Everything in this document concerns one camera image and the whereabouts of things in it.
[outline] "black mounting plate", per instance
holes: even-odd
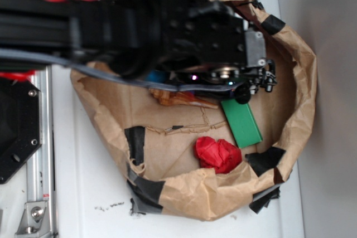
[[[40,91],[29,81],[0,79],[0,184],[41,145]]]

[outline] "red object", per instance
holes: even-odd
[[[201,167],[214,168],[216,174],[227,174],[242,161],[240,149],[224,139],[217,142],[210,137],[201,137],[194,146],[195,156]]]
[[[4,77],[10,80],[17,80],[19,82],[26,81],[31,75],[34,75],[35,71],[28,72],[0,72],[0,77]]]

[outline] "screw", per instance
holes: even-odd
[[[35,232],[35,229],[32,226],[25,227],[25,233],[26,234],[32,234]]]
[[[36,90],[30,90],[29,92],[28,92],[28,95],[30,96],[30,97],[36,97],[37,96],[37,91]]]
[[[262,37],[263,37],[263,34],[262,34],[261,32],[257,32],[257,33],[255,34],[255,36],[256,36],[257,38],[262,38]]]
[[[43,214],[44,214],[44,210],[42,208],[38,207],[38,206],[34,207],[31,210],[31,216],[34,219],[37,219],[37,218],[41,217]]]
[[[243,46],[243,44],[239,44],[239,45],[237,46],[237,50],[239,50],[240,52],[243,52],[243,51],[244,51],[244,46]]]
[[[219,44],[218,43],[213,43],[212,44],[212,48],[215,49],[215,50],[219,49]]]
[[[218,29],[218,24],[217,23],[212,23],[211,28],[213,30],[217,30]]]
[[[185,27],[186,27],[187,30],[190,30],[190,31],[195,29],[195,25],[194,25],[193,22],[186,22]]]
[[[264,66],[266,63],[267,63],[267,62],[265,61],[265,59],[260,59],[260,60],[258,61],[258,65],[260,65],[260,66]]]
[[[177,28],[179,26],[179,23],[176,20],[170,21],[170,26],[171,28]]]
[[[220,75],[219,75],[220,78],[222,79],[228,79],[229,78],[229,74],[227,74],[226,72],[222,72]]]

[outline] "gray wall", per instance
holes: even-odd
[[[318,56],[313,135],[298,164],[305,235],[357,236],[357,0],[279,0]]]

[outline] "robotic arm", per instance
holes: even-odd
[[[105,62],[117,74],[86,66]],[[221,1],[0,0],[0,72],[60,64],[90,76],[246,103],[277,83],[263,34]],[[153,71],[171,74],[146,81]]]

